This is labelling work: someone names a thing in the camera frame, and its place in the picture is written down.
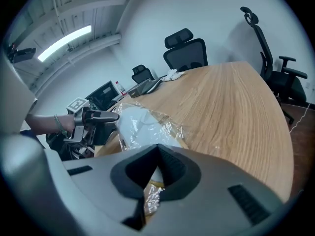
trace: black office chair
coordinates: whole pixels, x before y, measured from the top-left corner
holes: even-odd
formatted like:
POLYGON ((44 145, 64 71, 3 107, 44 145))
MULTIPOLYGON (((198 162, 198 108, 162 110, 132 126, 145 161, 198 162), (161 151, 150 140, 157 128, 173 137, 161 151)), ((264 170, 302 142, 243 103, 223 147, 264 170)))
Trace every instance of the black office chair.
POLYGON ((147 69, 144 65, 138 65, 132 70, 134 73, 134 75, 132 75, 132 79, 138 84, 140 84, 141 82, 147 79, 154 80, 154 77, 152 76, 151 71, 147 69))
MULTIPOLYGON (((241 7, 241 11, 245 13, 245 20, 254 29, 263 50, 263 53, 260 53, 262 57, 262 69, 260 75, 277 97, 279 104, 281 105, 281 100, 287 100, 289 97, 296 101, 306 102, 306 95, 301 82, 297 77, 307 79, 307 74, 287 68, 287 62, 296 61, 296 59, 285 56, 279 56, 279 58, 283 60, 281 71, 273 71, 272 55, 265 36, 262 33, 261 28, 257 25, 259 22, 258 17, 247 7, 241 7)), ((286 111, 282 111, 284 115, 289 118, 289 124, 293 124, 294 118, 286 111)))
POLYGON ((205 41, 193 39, 193 34, 184 28, 165 39, 168 50, 163 57, 171 69, 178 72, 208 65, 205 41))

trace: black rubber part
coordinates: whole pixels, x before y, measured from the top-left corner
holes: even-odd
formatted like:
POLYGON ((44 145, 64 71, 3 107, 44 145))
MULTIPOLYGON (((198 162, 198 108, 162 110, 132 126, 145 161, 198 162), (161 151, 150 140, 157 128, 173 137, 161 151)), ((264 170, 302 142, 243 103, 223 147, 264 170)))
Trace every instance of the black rubber part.
POLYGON ((110 177, 117 190, 127 198, 143 199, 157 166, 160 168, 165 190, 160 201, 178 200, 187 196, 200 182, 199 166, 188 157, 163 145, 153 145, 116 164, 110 177))
POLYGON ((79 168, 74 168, 74 169, 70 169, 70 170, 67 170, 69 175, 70 176, 73 176, 73 175, 76 175, 76 174, 80 174, 80 173, 83 173, 83 172, 86 172, 86 171, 90 171, 92 170, 93 168, 91 166, 82 166, 82 167, 79 167, 79 168))
POLYGON ((228 191, 253 225, 260 223, 270 215, 244 186, 235 185, 228 188, 228 191))

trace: brown floor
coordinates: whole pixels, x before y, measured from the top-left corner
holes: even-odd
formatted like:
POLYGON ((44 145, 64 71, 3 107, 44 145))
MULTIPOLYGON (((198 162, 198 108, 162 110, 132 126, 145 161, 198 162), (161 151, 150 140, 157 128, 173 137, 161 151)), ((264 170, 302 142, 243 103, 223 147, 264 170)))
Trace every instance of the brown floor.
MULTIPOLYGON (((305 108, 282 104, 295 120, 289 129, 299 121, 305 108)), ((315 159, 315 111, 308 109, 305 117, 291 132, 294 154, 294 176, 291 197, 302 190, 308 180, 315 159)))

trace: chair armrest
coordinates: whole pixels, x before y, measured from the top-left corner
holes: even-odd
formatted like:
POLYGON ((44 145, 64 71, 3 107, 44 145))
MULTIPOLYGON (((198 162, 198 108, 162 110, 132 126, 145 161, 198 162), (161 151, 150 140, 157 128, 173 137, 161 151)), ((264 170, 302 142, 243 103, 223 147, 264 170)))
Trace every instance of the chair armrest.
POLYGON ((279 58, 283 59, 283 60, 288 60, 288 61, 296 61, 296 59, 290 58, 290 57, 286 57, 286 56, 279 56, 279 58))
POLYGON ((294 75, 294 76, 297 76, 297 77, 301 77, 303 79, 307 79, 307 74, 306 73, 303 73, 303 72, 300 72, 300 71, 297 71, 297 70, 294 70, 294 69, 291 69, 291 68, 283 67, 282 68, 282 72, 285 72, 285 73, 288 73, 290 75, 294 75))
POLYGON ((288 61, 296 61, 294 58, 286 57, 286 56, 279 56, 280 59, 283 59, 281 72, 283 73, 283 68, 286 67, 288 61))

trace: ceiling pipe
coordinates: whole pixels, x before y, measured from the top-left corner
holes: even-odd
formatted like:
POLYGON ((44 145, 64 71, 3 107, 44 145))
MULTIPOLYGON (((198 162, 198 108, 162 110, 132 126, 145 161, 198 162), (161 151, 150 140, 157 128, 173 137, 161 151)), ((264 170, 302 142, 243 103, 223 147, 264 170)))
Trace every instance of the ceiling pipe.
POLYGON ((36 82, 36 87, 32 89, 33 93, 38 98, 58 75, 60 75, 72 65, 71 63, 76 63, 87 55, 90 55, 106 47, 119 44, 120 39, 120 34, 98 39, 88 45, 86 44, 75 49, 68 55, 65 55, 59 61, 52 64, 49 69, 39 78, 39 80, 36 82))
POLYGON ((61 32, 62 32, 63 35, 64 35, 63 26, 61 25, 61 21, 60 21, 60 18, 59 18, 59 12, 58 12, 58 10, 57 10, 56 0, 53 0, 53 4, 54 4, 54 9, 55 9, 55 13, 56 13, 56 16, 57 16, 57 19, 58 19, 58 23, 59 23, 61 32))

